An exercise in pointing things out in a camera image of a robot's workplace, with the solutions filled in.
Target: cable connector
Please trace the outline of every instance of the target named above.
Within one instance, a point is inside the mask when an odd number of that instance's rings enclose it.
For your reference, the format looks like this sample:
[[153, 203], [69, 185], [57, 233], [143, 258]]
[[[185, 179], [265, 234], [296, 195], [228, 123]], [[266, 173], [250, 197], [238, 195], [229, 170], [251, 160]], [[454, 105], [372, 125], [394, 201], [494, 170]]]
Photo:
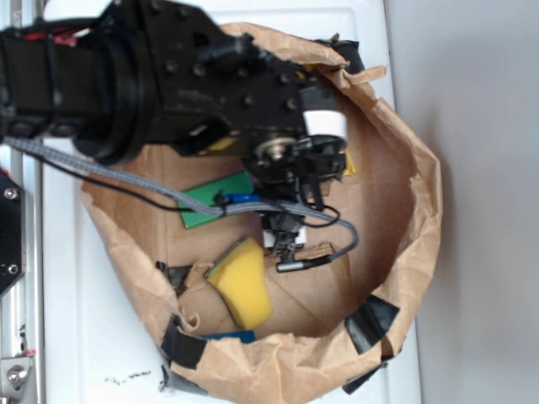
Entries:
[[313, 259], [302, 259], [301, 261], [294, 261], [293, 263], [278, 263], [277, 272], [282, 273], [282, 272], [301, 271], [303, 269], [319, 267], [320, 265], [331, 263], [331, 261], [332, 259], [329, 255], [324, 255], [323, 257], [313, 258]]
[[245, 204], [247, 202], [260, 201], [260, 195], [258, 194], [227, 194], [228, 202], [232, 204]]

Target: white surface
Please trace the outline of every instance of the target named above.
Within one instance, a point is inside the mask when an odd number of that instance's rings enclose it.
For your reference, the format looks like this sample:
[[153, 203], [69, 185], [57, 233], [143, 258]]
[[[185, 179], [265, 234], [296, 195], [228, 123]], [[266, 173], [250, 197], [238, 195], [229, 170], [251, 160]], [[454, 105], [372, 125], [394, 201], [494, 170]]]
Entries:
[[424, 403], [537, 403], [539, 2], [387, 5], [398, 113], [443, 162]]
[[[93, 15], [103, 3], [52, 0], [46, 16]], [[296, 35], [359, 39], [367, 66], [389, 65], [382, 1], [199, 2], [222, 23], [246, 20]], [[392, 102], [388, 77], [377, 84]], [[70, 149], [65, 141], [49, 144]], [[136, 318], [98, 233], [78, 198], [78, 187], [45, 170], [45, 340], [49, 403], [216, 403], [179, 391], [159, 392], [161, 355]], [[151, 371], [148, 376], [129, 375]], [[419, 404], [414, 329], [403, 353], [353, 396], [334, 391], [316, 403]]]

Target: crumpled paper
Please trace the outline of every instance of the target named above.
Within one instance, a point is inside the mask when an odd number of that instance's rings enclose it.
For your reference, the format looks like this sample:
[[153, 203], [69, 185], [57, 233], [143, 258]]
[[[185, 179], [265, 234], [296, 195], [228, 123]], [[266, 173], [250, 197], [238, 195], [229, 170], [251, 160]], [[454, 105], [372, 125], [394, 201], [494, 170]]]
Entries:
[[[176, 363], [171, 369], [211, 396], [230, 401], [304, 403], [374, 369], [382, 357], [400, 352], [433, 277], [440, 247], [440, 164], [386, 101], [376, 98], [368, 82], [383, 75], [383, 67], [353, 76], [344, 70], [346, 61], [325, 45], [252, 24], [222, 28], [230, 35], [250, 33], [278, 57], [309, 65], [334, 90], [348, 117], [349, 151], [358, 173], [342, 183], [333, 182], [326, 203], [357, 226], [361, 242], [332, 265], [292, 276], [272, 272], [267, 261], [272, 303], [277, 314], [287, 314], [282, 316], [285, 320], [269, 319], [258, 330], [266, 337], [248, 345], [231, 338], [211, 340], [196, 369]], [[242, 168], [237, 159], [185, 158], [166, 146], [148, 146], [124, 169], [189, 189]], [[89, 184], [83, 191], [120, 282], [158, 346], [171, 316], [184, 318], [186, 332], [235, 327], [201, 275], [239, 238], [252, 236], [261, 242], [255, 214], [186, 231], [177, 214]], [[343, 246], [347, 237], [338, 226], [310, 229], [305, 254]], [[195, 264], [189, 288], [179, 299], [154, 268], [156, 261]], [[370, 294], [400, 312], [384, 339], [359, 355], [343, 320]]]

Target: green block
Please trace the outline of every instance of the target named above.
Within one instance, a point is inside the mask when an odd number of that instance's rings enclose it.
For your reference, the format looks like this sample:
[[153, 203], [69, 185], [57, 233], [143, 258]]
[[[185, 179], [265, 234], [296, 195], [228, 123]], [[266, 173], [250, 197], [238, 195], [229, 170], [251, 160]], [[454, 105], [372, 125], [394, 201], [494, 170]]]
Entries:
[[[185, 191], [185, 193], [193, 199], [198, 200], [204, 205], [212, 206], [215, 204], [214, 197], [222, 190], [224, 194], [251, 194], [253, 185], [249, 181], [249, 177], [245, 172], [232, 175], [223, 179], [207, 183], [197, 188]], [[184, 204], [179, 204], [180, 208], [186, 208]], [[204, 215], [198, 212], [181, 212], [184, 220], [185, 228], [192, 229], [193, 227], [204, 225], [219, 219], [220, 216]]]

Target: sponge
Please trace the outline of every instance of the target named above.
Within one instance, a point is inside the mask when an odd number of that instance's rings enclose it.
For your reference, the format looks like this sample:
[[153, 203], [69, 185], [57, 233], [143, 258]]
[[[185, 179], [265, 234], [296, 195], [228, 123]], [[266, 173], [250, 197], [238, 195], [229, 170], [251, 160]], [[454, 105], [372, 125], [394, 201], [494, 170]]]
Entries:
[[273, 314], [264, 282], [264, 253], [252, 238], [240, 240], [205, 276], [239, 327], [256, 328]]

